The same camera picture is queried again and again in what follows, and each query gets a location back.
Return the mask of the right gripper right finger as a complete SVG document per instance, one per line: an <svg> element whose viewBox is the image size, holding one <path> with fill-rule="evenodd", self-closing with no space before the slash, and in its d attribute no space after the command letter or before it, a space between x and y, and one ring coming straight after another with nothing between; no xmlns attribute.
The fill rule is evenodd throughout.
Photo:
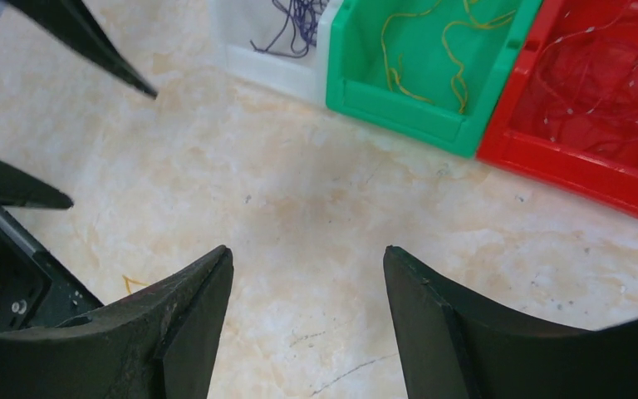
<svg viewBox="0 0 638 399"><path fill-rule="evenodd" d="M586 330L535 318L436 272L383 258L411 398L638 398L638 318Z"/></svg>

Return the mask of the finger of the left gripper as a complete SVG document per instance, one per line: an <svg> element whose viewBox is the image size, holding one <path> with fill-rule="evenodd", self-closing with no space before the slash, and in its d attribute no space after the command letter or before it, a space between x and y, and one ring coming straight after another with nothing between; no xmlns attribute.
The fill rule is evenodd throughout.
<svg viewBox="0 0 638 399"><path fill-rule="evenodd" d="M70 209L73 205L66 193L0 161L0 206Z"/></svg>
<svg viewBox="0 0 638 399"><path fill-rule="evenodd" d="M158 91L118 52L81 0L7 0L58 41L113 77L155 99Z"/></svg>

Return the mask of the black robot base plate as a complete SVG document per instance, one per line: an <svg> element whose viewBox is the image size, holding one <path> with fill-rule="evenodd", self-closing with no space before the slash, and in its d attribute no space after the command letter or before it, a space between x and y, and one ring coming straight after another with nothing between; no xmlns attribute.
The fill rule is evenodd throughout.
<svg viewBox="0 0 638 399"><path fill-rule="evenodd" d="M0 207L0 333L55 327L102 305L100 299Z"/></svg>

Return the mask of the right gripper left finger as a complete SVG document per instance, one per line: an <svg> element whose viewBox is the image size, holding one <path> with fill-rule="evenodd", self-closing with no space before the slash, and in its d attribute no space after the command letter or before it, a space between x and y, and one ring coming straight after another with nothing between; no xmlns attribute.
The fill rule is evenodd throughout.
<svg viewBox="0 0 638 399"><path fill-rule="evenodd" d="M0 332L0 398L205 398L233 271L220 245L54 328Z"/></svg>

